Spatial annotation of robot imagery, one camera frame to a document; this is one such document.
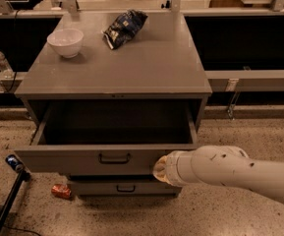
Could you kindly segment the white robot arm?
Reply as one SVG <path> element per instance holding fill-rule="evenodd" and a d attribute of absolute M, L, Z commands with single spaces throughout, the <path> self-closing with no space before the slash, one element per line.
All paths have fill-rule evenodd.
<path fill-rule="evenodd" d="M 175 187 L 204 183 L 241 188 L 284 204 L 284 162 L 252 159 L 240 147 L 174 150 L 157 160 L 152 174 Z"/>

